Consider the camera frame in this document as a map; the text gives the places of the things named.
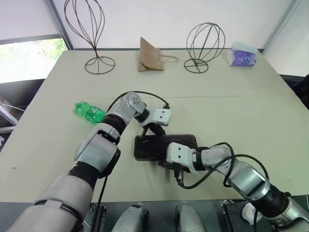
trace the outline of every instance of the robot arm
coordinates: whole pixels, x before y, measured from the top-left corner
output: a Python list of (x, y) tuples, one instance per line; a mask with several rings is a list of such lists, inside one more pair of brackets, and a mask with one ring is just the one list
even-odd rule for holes
[(136, 118), (142, 126), (150, 123), (166, 126), (170, 110), (165, 109), (164, 114), (161, 111), (149, 112), (135, 92), (120, 98), (80, 145), (69, 173), (52, 183), (8, 231), (80, 231), (97, 179), (108, 176), (120, 157), (117, 144), (130, 120)]
[[(228, 157), (231, 155), (231, 150), (226, 145), (217, 145), (198, 152), (187, 146), (171, 143), (168, 147), (167, 161), (187, 167), (190, 172), (196, 173), (197, 171), (211, 170), (226, 159), (216, 169), (226, 176), (231, 165), (231, 159)], [(234, 159), (234, 166), (228, 177), (228, 182), (279, 231), (287, 232), (291, 227), (293, 231), (308, 231), (309, 214), (249, 164)]]

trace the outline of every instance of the white wall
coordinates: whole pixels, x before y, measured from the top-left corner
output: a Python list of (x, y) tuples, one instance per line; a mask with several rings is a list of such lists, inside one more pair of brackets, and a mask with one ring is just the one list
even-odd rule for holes
[(0, 41), (58, 34), (43, 0), (0, 0)]
[(300, 2), (265, 57), (279, 74), (309, 74), (309, 0)]
[[(190, 30), (199, 23), (217, 23), (225, 32), (226, 45), (241, 41), (263, 48), (292, 0), (98, 0), (106, 15), (106, 27), (98, 47), (140, 46), (140, 36), (156, 47), (184, 48)], [(64, 19), (64, 0), (54, 0)], [(87, 8), (78, 11), (90, 29)], [(72, 10), (69, 18), (74, 16)], [(74, 48), (90, 47), (63, 24)]]

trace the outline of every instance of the wire hat stand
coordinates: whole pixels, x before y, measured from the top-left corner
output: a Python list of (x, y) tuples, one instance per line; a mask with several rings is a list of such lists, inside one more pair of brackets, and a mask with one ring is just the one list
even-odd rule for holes
[[(77, 12), (77, 2), (84, 3), (84, 6), (89, 9), (89, 16), (91, 20), (91, 29), (87, 31), (85, 26), (81, 23), (80, 15)], [(73, 20), (69, 20), (69, 8), (73, 11), (74, 23)], [(103, 33), (105, 27), (105, 15), (102, 7), (97, 0), (66, 0), (64, 3), (64, 15), (66, 22), (71, 30), (77, 34), (79, 37), (84, 39), (95, 52), (95, 57), (88, 60), (85, 64), (85, 70), (91, 74), (104, 74), (108, 73), (115, 67), (115, 61), (110, 57), (99, 56), (97, 45), (99, 39)]]
[(195, 26), (187, 37), (186, 48), (190, 59), (185, 61), (184, 68), (191, 73), (206, 72), (208, 62), (218, 57), (224, 46), (225, 34), (217, 24), (202, 23)]

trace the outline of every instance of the tissue box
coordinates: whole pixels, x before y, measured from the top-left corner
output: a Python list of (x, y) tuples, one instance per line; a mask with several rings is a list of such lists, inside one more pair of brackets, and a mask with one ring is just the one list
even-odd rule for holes
[(231, 66), (253, 66), (256, 63), (256, 53), (256, 48), (234, 42), (226, 53), (226, 59)]

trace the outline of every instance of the brown paper bag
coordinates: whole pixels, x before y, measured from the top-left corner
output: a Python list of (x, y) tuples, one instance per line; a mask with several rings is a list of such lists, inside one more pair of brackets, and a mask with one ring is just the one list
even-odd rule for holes
[(138, 64), (138, 71), (151, 71), (151, 70), (163, 70), (163, 63), (169, 59), (178, 61), (177, 57), (165, 56), (161, 54), (159, 48), (153, 47), (144, 38), (140, 38), (140, 57)]

